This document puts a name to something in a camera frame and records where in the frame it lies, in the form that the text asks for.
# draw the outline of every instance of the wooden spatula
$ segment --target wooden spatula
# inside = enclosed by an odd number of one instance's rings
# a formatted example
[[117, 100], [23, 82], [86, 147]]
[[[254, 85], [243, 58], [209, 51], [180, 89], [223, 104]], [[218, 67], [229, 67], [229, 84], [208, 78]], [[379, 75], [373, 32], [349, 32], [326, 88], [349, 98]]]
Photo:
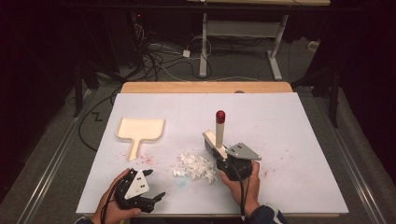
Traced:
[[137, 158], [140, 143], [155, 141], [161, 137], [164, 122], [164, 119], [121, 119], [117, 136], [121, 139], [132, 140], [128, 161]]

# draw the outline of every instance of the person's arm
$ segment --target person's arm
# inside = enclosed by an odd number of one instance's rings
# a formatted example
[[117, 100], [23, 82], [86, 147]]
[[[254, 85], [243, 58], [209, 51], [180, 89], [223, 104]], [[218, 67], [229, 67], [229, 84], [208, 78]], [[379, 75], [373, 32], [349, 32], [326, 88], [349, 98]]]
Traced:
[[126, 169], [123, 171], [119, 176], [117, 176], [113, 183], [111, 183], [110, 187], [108, 190], [105, 192], [105, 194], [102, 196], [98, 207], [93, 214], [92, 217], [89, 218], [81, 218], [79, 219], [76, 223], [77, 224], [82, 224], [82, 223], [89, 223], [89, 224], [117, 224], [120, 223], [120, 221], [124, 219], [128, 219], [130, 217], [135, 217], [141, 214], [140, 208], [132, 208], [132, 209], [127, 209], [127, 210], [121, 210], [119, 206], [114, 202], [114, 195], [111, 196], [110, 203], [107, 206], [107, 212], [106, 212], [106, 220], [105, 223], [101, 223], [101, 213], [102, 209], [104, 206], [106, 206], [106, 200], [108, 197], [108, 194], [110, 193], [111, 189], [116, 185], [117, 181], [120, 180], [123, 176], [127, 175], [131, 171], [129, 169]]
[[[260, 191], [260, 164], [256, 161], [251, 162], [252, 173], [250, 178], [243, 181], [246, 191], [245, 214], [250, 219], [251, 224], [270, 224], [287, 223], [282, 213], [272, 205], [265, 206], [259, 204]], [[241, 187], [238, 181], [231, 181], [228, 176], [219, 171], [221, 181], [230, 189], [231, 195], [237, 204], [241, 204]]]

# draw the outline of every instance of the power cord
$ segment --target power cord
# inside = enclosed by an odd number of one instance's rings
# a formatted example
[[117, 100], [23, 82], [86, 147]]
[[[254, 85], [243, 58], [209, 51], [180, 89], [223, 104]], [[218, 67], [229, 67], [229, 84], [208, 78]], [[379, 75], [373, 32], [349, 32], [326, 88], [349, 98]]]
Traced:
[[125, 181], [125, 179], [124, 179], [124, 178], [119, 179], [119, 180], [116, 182], [116, 184], [114, 185], [114, 187], [110, 190], [110, 192], [109, 192], [109, 194], [108, 194], [108, 196], [107, 196], [106, 203], [105, 203], [105, 205], [103, 205], [102, 210], [101, 210], [101, 213], [100, 213], [100, 222], [101, 222], [101, 224], [106, 224], [105, 221], [106, 221], [106, 213], [107, 213], [108, 205], [109, 205], [110, 203], [114, 202], [114, 200], [111, 200], [111, 196], [113, 195], [114, 190], [117, 188], [117, 186], [118, 186], [122, 181]]

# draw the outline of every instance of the white table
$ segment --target white table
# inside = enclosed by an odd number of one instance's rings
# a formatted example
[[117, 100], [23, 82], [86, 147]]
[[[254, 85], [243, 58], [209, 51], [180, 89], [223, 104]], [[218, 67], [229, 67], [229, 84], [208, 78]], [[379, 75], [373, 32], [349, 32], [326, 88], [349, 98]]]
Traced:
[[[183, 83], [128, 83], [122, 92], [166, 92]], [[262, 86], [284, 88], [278, 93], [248, 92]], [[243, 142], [262, 156], [260, 203], [271, 202], [286, 216], [338, 216], [348, 212], [332, 171], [321, 151], [296, 93], [285, 83], [184, 83], [186, 92], [217, 93], [122, 93], [117, 96], [106, 130], [95, 157], [77, 213], [94, 212], [108, 185], [127, 167], [153, 169], [147, 177], [153, 197], [166, 195], [155, 205], [152, 217], [233, 217], [239, 208], [228, 189], [220, 182], [192, 181], [173, 176], [177, 155], [190, 153], [210, 160], [202, 132], [215, 130], [215, 113], [227, 113], [224, 145]], [[116, 136], [121, 118], [165, 119], [163, 136], [152, 144], [143, 144], [138, 159], [128, 161], [130, 143]]]

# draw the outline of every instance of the hand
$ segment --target hand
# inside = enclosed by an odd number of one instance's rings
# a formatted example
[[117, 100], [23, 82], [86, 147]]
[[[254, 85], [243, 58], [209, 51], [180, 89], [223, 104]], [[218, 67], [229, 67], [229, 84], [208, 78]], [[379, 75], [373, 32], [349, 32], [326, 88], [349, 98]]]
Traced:
[[[259, 191], [260, 191], [260, 164], [256, 161], [251, 162], [252, 173], [250, 180], [246, 178], [243, 181], [244, 184], [244, 194], [247, 191], [246, 204], [245, 204], [245, 214], [247, 217], [253, 213], [253, 211], [260, 206], [259, 204]], [[241, 186], [239, 181], [231, 181], [228, 176], [223, 172], [219, 171], [219, 176], [221, 181], [230, 189], [231, 195], [235, 202], [239, 205], [241, 204]]]
[[[129, 172], [131, 172], [129, 169], [124, 170], [119, 176], [117, 176], [113, 183], [111, 183], [110, 187], [108, 190], [105, 192], [105, 194], [102, 196], [99, 205], [96, 209], [96, 212], [93, 214], [91, 217], [91, 221], [94, 224], [101, 224], [101, 212], [103, 207], [106, 204], [106, 200], [108, 197], [108, 194], [110, 193], [111, 189], [113, 189], [114, 185], [116, 182], [121, 179], [123, 176], [127, 175]], [[132, 208], [128, 210], [121, 210], [119, 209], [119, 206], [117, 205], [116, 202], [114, 202], [114, 194], [111, 196], [110, 203], [108, 204], [107, 207], [107, 212], [106, 212], [106, 224], [117, 224], [120, 221], [130, 218], [130, 217], [135, 217], [138, 216], [142, 213], [140, 208]]]

